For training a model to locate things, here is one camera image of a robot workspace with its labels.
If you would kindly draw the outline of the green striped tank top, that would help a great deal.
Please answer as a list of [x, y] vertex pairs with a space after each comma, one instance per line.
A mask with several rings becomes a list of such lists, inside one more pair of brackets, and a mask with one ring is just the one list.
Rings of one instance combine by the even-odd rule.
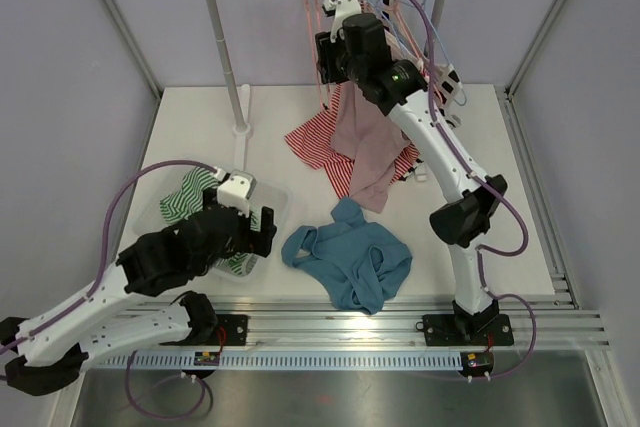
[[[214, 173], [199, 167], [189, 170], [180, 186], [159, 201], [159, 211], [168, 225], [203, 209], [203, 193], [206, 189], [217, 188], [220, 180]], [[228, 259], [219, 260], [214, 268], [229, 274], [234, 279], [244, 279], [253, 271], [258, 257], [253, 254], [237, 253]]]

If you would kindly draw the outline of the mauve pink tank top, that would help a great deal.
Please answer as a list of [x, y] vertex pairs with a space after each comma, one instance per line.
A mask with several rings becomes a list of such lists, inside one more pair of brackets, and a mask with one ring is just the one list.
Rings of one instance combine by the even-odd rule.
[[336, 87], [338, 107], [331, 148], [345, 157], [348, 197], [381, 213], [391, 184], [414, 166], [417, 154], [400, 128], [367, 101], [352, 82]]

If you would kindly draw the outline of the teal blue tank top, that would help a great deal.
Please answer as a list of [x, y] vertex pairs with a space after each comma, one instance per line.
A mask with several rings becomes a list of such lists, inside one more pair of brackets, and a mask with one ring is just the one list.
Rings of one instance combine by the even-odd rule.
[[330, 224], [301, 226], [291, 234], [282, 261], [319, 282], [334, 308], [374, 315], [397, 295], [413, 255], [385, 227], [367, 221], [350, 198], [341, 199], [331, 217]]

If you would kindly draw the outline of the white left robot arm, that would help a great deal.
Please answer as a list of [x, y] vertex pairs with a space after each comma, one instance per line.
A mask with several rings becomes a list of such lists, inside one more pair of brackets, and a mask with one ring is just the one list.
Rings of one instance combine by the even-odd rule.
[[274, 217], [272, 208], [263, 207], [254, 228], [251, 217], [238, 209], [211, 202], [185, 220], [139, 237], [119, 253], [97, 287], [40, 316], [2, 321], [1, 344], [16, 354], [4, 367], [4, 380], [23, 393], [43, 396], [118, 355], [221, 339], [214, 307], [206, 295], [193, 291], [148, 315], [112, 319], [206, 275], [220, 260], [236, 254], [268, 257], [277, 232]]

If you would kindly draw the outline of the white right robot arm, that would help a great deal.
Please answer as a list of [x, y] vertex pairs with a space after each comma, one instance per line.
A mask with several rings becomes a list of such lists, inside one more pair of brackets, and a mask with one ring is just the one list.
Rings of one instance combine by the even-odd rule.
[[487, 175], [470, 161], [436, 109], [425, 77], [411, 61], [393, 59], [386, 30], [374, 14], [336, 16], [330, 31], [317, 34], [316, 47], [322, 82], [353, 82], [418, 149], [446, 200], [430, 214], [429, 223], [449, 249], [456, 282], [453, 311], [426, 324], [426, 335], [463, 345], [495, 340], [499, 306], [481, 284], [477, 249], [506, 180]]

